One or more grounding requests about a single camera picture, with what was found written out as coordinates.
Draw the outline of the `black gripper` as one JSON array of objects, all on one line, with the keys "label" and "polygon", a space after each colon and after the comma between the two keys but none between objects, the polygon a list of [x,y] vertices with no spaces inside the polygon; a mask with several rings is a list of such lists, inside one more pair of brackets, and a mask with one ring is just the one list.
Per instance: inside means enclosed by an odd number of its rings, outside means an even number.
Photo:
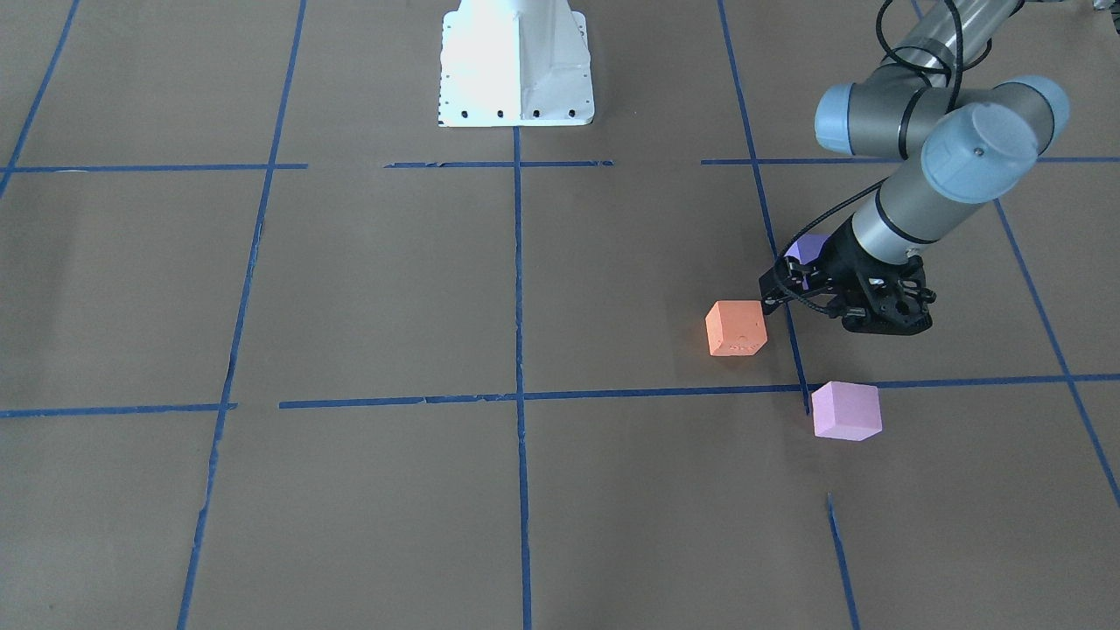
[{"label": "black gripper", "polygon": [[879,259],[865,252],[855,237],[853,219],[848,217],[812,262],[794,263],[788,256],[788,275],[760,275],[760,312],[769,316],[793,300],[828,318],[883,318],[886,303],[871,285],[872,271],[881,267]]}]

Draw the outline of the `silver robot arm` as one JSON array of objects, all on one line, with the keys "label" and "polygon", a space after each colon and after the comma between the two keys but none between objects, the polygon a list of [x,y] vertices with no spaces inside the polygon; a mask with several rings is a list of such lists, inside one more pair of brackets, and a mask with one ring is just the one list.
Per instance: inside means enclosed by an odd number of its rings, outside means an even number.
[{"label": "silver robot arm", "polygon": [[913,335],[932,324],[921,254],[1018,184],[1068,124],[1068,96],[1047,77],[964,89],[1019,1],[941,1],[907,36],[877,39],[864,82],[816,103],[816,143],[849,157],[896,158],[892,176],[837,204],[852,215],[811,259],[782,248],[760,275],[764,312],[797,302],[855,333]]}]

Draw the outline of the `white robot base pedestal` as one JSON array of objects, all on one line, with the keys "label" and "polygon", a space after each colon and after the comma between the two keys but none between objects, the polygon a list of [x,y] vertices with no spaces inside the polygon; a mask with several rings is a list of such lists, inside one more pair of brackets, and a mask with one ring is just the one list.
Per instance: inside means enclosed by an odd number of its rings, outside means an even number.
[{"label": "white robot base pedestal", "polygon": [[441,35],[437,126],[592,123],[588,25],[567,1],[461,1]]}]

